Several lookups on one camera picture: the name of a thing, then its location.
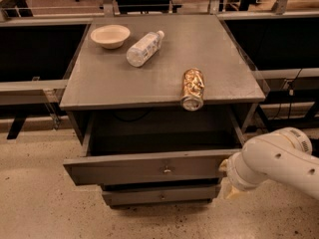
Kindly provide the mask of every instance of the drawer handle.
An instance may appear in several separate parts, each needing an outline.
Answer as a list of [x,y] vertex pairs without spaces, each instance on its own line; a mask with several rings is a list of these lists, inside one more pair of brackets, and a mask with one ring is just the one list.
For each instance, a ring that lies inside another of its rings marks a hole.
[[165,170],[162,172],[164,174],[170,174],[171,170],[168,168],[168,166],[165,167]]

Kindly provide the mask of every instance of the drawer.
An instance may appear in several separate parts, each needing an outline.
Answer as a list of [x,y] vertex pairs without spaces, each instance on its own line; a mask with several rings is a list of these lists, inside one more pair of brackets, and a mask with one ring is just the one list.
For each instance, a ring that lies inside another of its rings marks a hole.
[[220,191],[219,184],[163,186],[154,188],[135,188],[131,190],[103,191],[102,196],[110,206],[165,203],[215,198]]
[[83,156],[64,166],[76,185],[119,185],[221,177],[238,151],[227,106],[92,112]]
[[64,166],[76,185],[129,184],[221,177],[221,162],[236,152],[196,150],[88,156],[66,159]]

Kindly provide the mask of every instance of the floor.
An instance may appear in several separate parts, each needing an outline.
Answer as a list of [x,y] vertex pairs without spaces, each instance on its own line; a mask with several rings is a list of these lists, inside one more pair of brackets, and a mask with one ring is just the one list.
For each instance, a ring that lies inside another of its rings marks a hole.
[[[183,4],[179,13],[207,11],[209,0],[180,0]],[[27,0],[34,16],[86,14],[95,16],[103,14],[103,0]],[[117,3],[114,2],[115,12],[118,13]]]
[[318,238],[319,202],[267,181],[255,191],[211,203],[188,202],[111,209],[97,186],[76,187],[63,160],[81,153],[67,119],[26,123],[7,140],[0,123],[1,238]]

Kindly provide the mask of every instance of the bottle cap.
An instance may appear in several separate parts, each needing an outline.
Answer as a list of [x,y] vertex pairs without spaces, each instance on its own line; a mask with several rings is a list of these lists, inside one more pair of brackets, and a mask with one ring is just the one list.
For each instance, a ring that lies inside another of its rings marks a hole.
[[165,33],[162,30],[159,30],[158,34],[160,35],[161,38],[163,38],[165,36]]

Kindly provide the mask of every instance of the drawer front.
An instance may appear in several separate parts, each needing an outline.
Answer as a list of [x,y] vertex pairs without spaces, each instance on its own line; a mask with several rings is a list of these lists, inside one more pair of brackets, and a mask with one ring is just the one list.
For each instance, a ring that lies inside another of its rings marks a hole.
[[220,185],[197,186],[189,188],[159,188],[135,190],[134,192],[103,191],[102,196],[110,206],[161,203],[191,200],[211,200],[220,190]]
[[221,162],[235,150],[90,156],[67,159],[64,166],[75,184],[129,184],[221,177]]

